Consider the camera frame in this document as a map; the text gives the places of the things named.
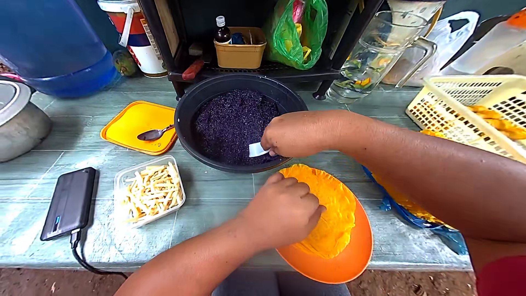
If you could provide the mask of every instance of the spoon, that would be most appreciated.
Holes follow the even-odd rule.
[[[142,140],[142,141],[155,141],[157,139],[160,139],[164,132],[168,131],[169,129],[172,129],[174,127],[173,124],[167,126],[166,128],[164,128],[163,130],[151,130],[151,131],[147,131],[147,132],[144,132],[140,135],[137,136],[137,139],[139,140]]]

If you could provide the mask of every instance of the counter top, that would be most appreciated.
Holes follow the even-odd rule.
[[[316,101],[304,86],[295,88],[309,110],[350,109],[379,120],[418,130],[404,110],[418,88],[380,85],[352,105]],[[80,268],[72,256],[69,236],[39,239],[57,178],[88,166],[100,172],[92,222],[83,253],[95,267],[133,271],[164,250],[233,217],[254,197],[268,176],[233,174],[212,169],[190,156],[179,141],[167,152],[179,166],[186,202],[176,213],[138,229],[115,229],[113,179],[132,165],[154,159],[111,144],[99,136],[101,129],[124,107],[144,100],[176,107],[176,93],[165,78],[121,78],[106,91],[78,99],[59,99],[35,93],[32,102],[53,120],[49,137],[32,151],[0,163],[0,267]],[[437,235],[404,223],[394,211],[379,209],[381,192],[365,176],[360,164],[338,151],[293,159],[294,163],[325,170],[345,183],[358,197],[371,222],[374,250],[370,269],[471,270],[467,255],[453,253]],[[292,270],[275,250],[263,252],[247,268]]]

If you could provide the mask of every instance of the yellow lid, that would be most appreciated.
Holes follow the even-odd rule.
[[[145,101],[136,101],[124,108],[100,132],[100,137],[114,144],[150,155],[170,149],[177,140],[175,129],[168,130],[155,141],[141,141],[137,136],[149,130],[164,129],[174,123],[175,109]]]

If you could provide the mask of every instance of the white plastic scoop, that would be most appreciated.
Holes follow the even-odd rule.
[[[250,144],[248,145],[248,156],[249,157],[256,157],[256,156],[261,156],[265,153],[268,153],[270,151],[269,150],[264,150],[263,147],[261,146],[261,142],[257,142],[257,143],[254,143],[254,144]]]

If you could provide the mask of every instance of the orange plate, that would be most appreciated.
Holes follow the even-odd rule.
[[[356,226],[347,247],[332,259],[307,254],[292,245],[277,251],[299,273],[318,282],[340,284],[352,281],[365,270],[372,256],[372,230],[367,214],[356,199]]]

